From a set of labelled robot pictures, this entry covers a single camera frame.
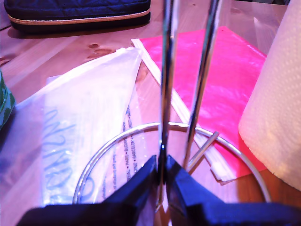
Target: zipper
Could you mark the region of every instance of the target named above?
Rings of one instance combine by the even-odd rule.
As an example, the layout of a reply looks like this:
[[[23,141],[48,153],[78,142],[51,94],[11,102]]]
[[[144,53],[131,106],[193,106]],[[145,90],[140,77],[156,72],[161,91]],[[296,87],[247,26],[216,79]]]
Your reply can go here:
[[[95,18],[82,18],[82,19],[70,19],[70,20],[21,20],[8,16],[10,21],[16,24],[22,25],[63,25],[63,24],[82,24],[82,23],[92,23],[92,22],[105,22],[105,21],[116,21],[116,20],[126,20],[145,16],[149,14],[151,10],[148,9],[141,13],[134,13],[122,16],[103,16]]]

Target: wooden table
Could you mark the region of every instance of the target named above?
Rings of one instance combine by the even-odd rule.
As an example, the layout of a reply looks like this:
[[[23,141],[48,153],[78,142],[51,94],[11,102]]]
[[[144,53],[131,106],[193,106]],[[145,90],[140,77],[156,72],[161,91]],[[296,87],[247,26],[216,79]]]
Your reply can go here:
[[[209,0],[182,1],[179,32],[204,29],[208,6]],[[40,36],[20,34],[12,27],[2,30],[0,63],[5,82],[17,102],[20,102],[45,86],[46,79],[50,76],[63,74],[114,49],[128,47],[131,45],[131,38],[161,35],[162,8],[162,0],[152,0],[151,21],[145,26]],[[228,27],[262,52],[268,53],[285,9],[286,6],[225,0],[220,25]],[[136,86],[138,95],[143,100],[140,101],[143,122],[158,121],[159,86],[148,70],[140,71]],[[171,121],[180,121],[174,111]],[[148,143],[157,143],[157,137],[151,139]],[[174,132],[170,136],[170,150],[183,146],[182,134]],[[20,151],[20,159],[25,157],[22,154]],[[17,165],[21,162],[22,160],[10,166],[0,166],[3,226],[15,225],[25,211],[40,205],[36,159],[23,167]],[[268,170],[261,172],[261,175],[273,201],[301,207],[301,192],[285,184]],[[221,185],[216,182],[206,161],[201,162],[193,176],[225,202],[263,201],[252,176]],[[162,218],[162,225],[166,225],[168,220],[164,213],[156,216],[156,220],[159,218]]]

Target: paper towel roll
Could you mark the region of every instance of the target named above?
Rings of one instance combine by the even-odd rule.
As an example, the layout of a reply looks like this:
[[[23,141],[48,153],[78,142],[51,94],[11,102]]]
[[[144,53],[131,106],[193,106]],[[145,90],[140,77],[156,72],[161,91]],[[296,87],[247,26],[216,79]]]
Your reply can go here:
[[[301,1],[291,0],[239,123],[253,154],[301,190]]]

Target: metal rod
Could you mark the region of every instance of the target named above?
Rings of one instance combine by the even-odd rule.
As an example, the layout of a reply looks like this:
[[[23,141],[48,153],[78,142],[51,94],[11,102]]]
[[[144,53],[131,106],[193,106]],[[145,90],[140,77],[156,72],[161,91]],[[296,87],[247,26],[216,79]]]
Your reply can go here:
[[[195,155],[189,160],[188,169],[191,169],[202,158],[207,148],[216,140],[220,133],[214,132],[211,137],[201,146],[201,148],[195,153]]]
[[[167,158],[168,122],[171,109],[171,92],[173,88],[176,35],[178,27],[178,0],[164,1],[163,51],[161,73],[161,109],[159,127],[159,197],[157,209],[163,202],[163,185],[165,184],[164,167]]]
[[[184,169],[187,169],[188,161],[190,158],[190,149],[195,134],[194,128],[196,127],[198,122],[199,109],[202,103],[211,56],[214,49],[214,42],[215,42],[216,33],[218,29],[221,4],[222,4],[222,0],[212,0],[209,9],[209,15],[206,23],[205,39],[204,39],[203,50],[202,50],[201,64],[198,72],[198,81],[197,81],[197,86],[194,94],[193,105],[192,105],[190,121],[189,121],[189,129],[187,134],[187,141],[185,145],[185,157],[183,162]]]
[[[80,203],[80,197],[82,195],[83,188],[85,186],[85,182],[86,182],[88,176],[90,175],[93,167],[97,164],[97,162],[100,160],[100,158],[111,147],[113,147],[120,140],[122,140],[126,137],[129,137],[131,135],[139,134],[139,133],[142,133],[142,132],[145,132],[145,131],[150,131],[150,130],[157,130],[159,125],[160,125],[159,122],[153,122],[153,123],[144,124],[144,125],[140,125],[140,126],[131,128],[131,129],[129,129],[129,130],[123,132],[123,133],[120,133],[119,135],[117,135],[116,137],[114,137],[113,139],[108,141],[104,146],[102,146],[102,148],[100,148],[95,153],[95,155],[90,159],[90,161],[88,162],[88,164],[84,168],[84,170],[83,170],[83,172],[82,172],[82,174],[79,178],[79,181],[76,185],[76,188],[75,188],[75,192],[74,192],[74,196],[73,196],[73,204]],[[187,129],[188,129],[188,124],[179,123],[179,122],[169,122],[169,128],[171,130],[186,132]],[[210,137],[213,134],[212,132],[210,132],[206,129],[200,128],[200,127],[196,127],[195,130],[196,130],[196,133],[204,135],[206,137]],[[219,144],[221,144],[222,146],[224,146],[225,148],[227,148],[229,151],[231,151],[235,156],[237,156],[239,159],[241,159],[247,165],[247,167],[250,169],[252,174],[255,176],[255,178],[257,180],[257,183],[260,186],[260,189],[262,191],[262,194],[263,194],[263,197],[264,197],[265,201],[266,202],[271,202],[271,198],[270,198],[270,194],[269,194],[269,191],[267,189],[267,186],[266,186],[263,178],[261,177],[260,173],[256,169],[256,167],[252,164],[252,162],[243,153],[241,153],[234,145],[232,145],[231,143],[229,143],[225,139],[223,139],[221,137],[217,137],[216,141]]]

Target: green object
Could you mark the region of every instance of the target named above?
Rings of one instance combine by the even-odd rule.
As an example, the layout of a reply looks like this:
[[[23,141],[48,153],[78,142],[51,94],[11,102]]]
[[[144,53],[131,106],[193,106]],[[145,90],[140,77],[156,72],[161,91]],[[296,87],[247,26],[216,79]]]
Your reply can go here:
[[[15,104],[16,100],[4,84],[2,72],[0,71],[0,130],[8,120]]]

